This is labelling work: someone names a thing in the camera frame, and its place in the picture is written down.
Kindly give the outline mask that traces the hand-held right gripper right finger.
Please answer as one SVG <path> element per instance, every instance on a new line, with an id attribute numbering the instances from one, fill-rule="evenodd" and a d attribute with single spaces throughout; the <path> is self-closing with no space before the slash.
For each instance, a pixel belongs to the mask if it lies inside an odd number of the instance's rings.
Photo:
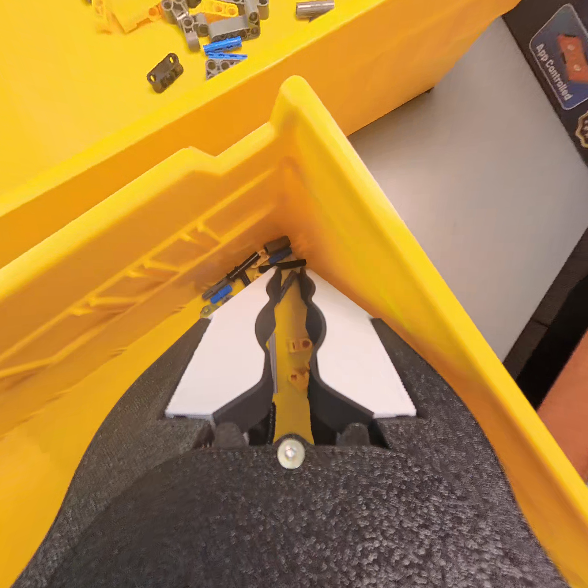
<path id="1" fill-rule="evenodd" d="M 312 270 L 299 273 L 312 352 L 307 400 L 315 445 L 385 445 L 378 421 L 417 409 L 370 313 Z"/>

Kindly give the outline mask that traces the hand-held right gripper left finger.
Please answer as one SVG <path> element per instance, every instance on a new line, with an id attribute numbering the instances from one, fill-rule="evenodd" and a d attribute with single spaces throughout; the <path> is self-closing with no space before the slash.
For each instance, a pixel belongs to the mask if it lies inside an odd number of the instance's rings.
<path id="1" fill-rule="evenodd" d="M 271 411 L 274 383 L 268 342 L 282 272 L 273 268 L 205 320 L 206 329 L 168 405 L 165 417 L 224 423 L 249 433 Z"/>

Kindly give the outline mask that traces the assorted lego parts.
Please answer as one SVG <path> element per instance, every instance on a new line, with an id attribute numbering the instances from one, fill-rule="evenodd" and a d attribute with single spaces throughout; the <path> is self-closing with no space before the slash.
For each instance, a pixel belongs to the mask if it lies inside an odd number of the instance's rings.
<path id="1" fill-rule="evenodd" d="M 247 275 L 250 268 L 258 269 L 261 265 L 283 261 L 291 254 L 290 239 L 287 236 L 271 240 L 263 246 L 262 252 L 251 254 L 205 291 L 202 299 L 208 301 L 208 305 L 216 306 L 218 301 L 224 300 L 231 293 L 234 281 L 241 280 L 245 286 L 251 283 Z M 212 337 L 204 339 L 204 348 L 195 351 L 171 401 L 171 404 L 184 406 L 179 409 L 179 413 L 204 418 L 244 393 L 239 373 L 225 371 L 219 364 L 213 367 L 207 365 L 208 360 L 214 359 L 216 345 L 221 342 L 221 335 L 228 327 L 229 320 L 223 319 L 221 330 L 214 331 Z"/>

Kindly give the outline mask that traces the yellow plastic bin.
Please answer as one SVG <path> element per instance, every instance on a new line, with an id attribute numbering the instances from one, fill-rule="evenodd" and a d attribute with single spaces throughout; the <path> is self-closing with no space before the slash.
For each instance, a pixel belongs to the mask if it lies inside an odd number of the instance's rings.
<path id="1" fill-rule="evenodd" d="M 246 61 L 210 81 L 165 20 L 97 31 L 84 1 L 1 1 L 1 266 L 183 148 L 216 156 L 298 75 L 345 135 L 430 90 L 517 1 L 336 1 L 312 22 L 270 1 Z M 168 53 L 184 73 L 146 79 Z"/>
<path id="2" fill-rule="evenodd" d="M 246 286 L 202 294 L 282 236 L 270 413 L 165 417 Z M 313 441 L 302 269 L 375 319 L 417 409 L 385 445 Z M 1 587 L 587 587 L 587 488 L 291 77 L 1 267 Z"/>

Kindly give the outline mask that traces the black two-hole lego beam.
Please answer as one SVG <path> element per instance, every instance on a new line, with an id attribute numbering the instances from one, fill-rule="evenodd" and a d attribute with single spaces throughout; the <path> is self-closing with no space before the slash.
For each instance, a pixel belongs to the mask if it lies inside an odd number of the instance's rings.
<path id="1" fill-rule="evenodd" d="M 184 67 L 178 55 L 171 52 L 147 73 L 146 79 L 155 93 L 163 93 L 183 73 Z"/>

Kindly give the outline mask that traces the blue lego set box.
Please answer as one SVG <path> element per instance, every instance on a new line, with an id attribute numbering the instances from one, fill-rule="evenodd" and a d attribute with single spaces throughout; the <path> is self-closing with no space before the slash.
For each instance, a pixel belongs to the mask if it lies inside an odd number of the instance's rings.
<path id="1" fill-rule="evenodd" d="M 519 1 L 503 20 L 587 165 L 587 1 Z"/>

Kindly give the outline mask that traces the dark object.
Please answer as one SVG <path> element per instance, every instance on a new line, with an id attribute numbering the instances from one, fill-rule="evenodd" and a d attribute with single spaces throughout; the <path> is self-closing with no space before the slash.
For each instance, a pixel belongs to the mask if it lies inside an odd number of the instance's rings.
<path id="1" fill-rule="evenodd" d="M 587 332 L 587 275 L 571 288 L 547 323 L 532 318 L 506 355 L 504 367 L 534 409 L 546 399 Z"/>

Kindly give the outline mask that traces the brown wooden board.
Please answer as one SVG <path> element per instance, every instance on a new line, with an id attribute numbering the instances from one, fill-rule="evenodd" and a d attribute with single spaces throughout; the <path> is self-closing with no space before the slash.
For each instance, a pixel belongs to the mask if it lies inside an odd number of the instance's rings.
<path id="1" fill-rule="evenodd" d="M 587 481 L 587 334 L 540 405 L 538 415 L 583 481 Z"/>

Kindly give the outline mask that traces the pile of grey blue parts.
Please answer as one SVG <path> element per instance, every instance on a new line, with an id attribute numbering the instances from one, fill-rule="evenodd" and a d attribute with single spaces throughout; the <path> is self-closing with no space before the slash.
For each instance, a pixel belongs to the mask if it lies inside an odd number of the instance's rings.
<path id="1" fill-rule="evenodd" d="M 269 1 L 88 1 L 100 31 L 129 33 L 159 18 L 177 26 L 188 50 L 203 51 L 208 81 L 247 59 L 239 51 L 258 39 Z"/>

